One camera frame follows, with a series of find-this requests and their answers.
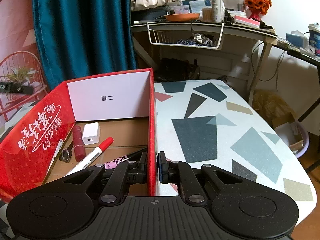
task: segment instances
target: red marker cap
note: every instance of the red marker cap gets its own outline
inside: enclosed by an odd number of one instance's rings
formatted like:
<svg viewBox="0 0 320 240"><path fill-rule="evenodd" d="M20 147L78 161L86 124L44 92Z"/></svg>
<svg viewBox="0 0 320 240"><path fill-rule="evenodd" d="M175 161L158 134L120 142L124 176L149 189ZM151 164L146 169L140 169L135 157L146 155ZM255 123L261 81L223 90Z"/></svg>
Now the red marker cap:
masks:
<svg viewBox="0 0 320 240"><path fill-rule="evenodd" d="M113 143L113 138L108 137L98 146L102 152L104 152Z"/></svg>

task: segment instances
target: small cardboard box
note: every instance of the small cardboard box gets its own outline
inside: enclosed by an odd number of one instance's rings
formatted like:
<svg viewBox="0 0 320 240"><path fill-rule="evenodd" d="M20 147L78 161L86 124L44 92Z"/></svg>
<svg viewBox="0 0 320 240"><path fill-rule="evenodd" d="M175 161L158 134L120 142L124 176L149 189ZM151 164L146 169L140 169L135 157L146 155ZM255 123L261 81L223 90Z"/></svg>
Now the small cardboard box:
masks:
<svg viewBox="0 0 320 240"><path fill-rule="evenodd" d="M41 185L46 178L51 181L71 170L76 165L74 156L68 165L57 161L57 156L64 145L70 144L70 132L76 122L82 128L85 123L99 122L100 142L114 137L111 147L97 162L148 145L148 194L154 195L154 119L152 69L106 73L61 83L1 142L0 198L9 202L19 193ZM87 146L87 153L97 145Z"/></svg>
<svg viewBox="0 0 320 240"><path fill-rule="evenodd" d="M290 150L294 152L303 148L303 138L292 113L273 119L272 126Z"/></svg>

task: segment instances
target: white marker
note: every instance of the white marker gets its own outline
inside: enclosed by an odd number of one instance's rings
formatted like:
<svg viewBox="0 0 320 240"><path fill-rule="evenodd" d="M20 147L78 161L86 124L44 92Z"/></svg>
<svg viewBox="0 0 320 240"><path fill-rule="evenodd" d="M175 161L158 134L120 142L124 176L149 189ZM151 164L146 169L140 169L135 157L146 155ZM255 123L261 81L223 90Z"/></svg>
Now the white marker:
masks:
<svg viewBox="0 0 320 240"><path fill-rule="evenodd" d="M66 176L73 174L77 171L81 171L88 167L91 163L95 161L108 147L113 143L113 138L108 137L104 140L98 147L96 147L92 152L90 152L82 161L80 161L71 171L69 171Z"/></svg>

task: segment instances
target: teal curtain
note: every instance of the teal curtain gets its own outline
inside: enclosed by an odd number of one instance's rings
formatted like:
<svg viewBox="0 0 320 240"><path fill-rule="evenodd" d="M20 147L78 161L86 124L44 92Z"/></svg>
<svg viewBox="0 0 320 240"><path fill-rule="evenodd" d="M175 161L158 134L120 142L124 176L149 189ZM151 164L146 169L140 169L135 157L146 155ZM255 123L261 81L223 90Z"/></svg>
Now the teal curtain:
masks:
<svg viewBox="0 0 320 240"><path fill-rule="evenodd" d="M129 0L33 0L35 34L48 85L136 69Z"/></svg>

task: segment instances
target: orange bowl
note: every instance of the orange bowl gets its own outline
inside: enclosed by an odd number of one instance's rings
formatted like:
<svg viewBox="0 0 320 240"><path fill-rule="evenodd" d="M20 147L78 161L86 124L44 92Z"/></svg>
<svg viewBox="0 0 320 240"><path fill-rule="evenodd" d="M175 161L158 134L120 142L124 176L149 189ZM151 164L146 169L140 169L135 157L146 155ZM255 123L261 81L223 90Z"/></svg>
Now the orange bowl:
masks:
<svg viewBox="0 0 320 240"><path fill-rule="evenodd" d="M199 19L200 13L172 14L172 15L166 15L165 17L170 22L188 22L188 21Z"/></svg>

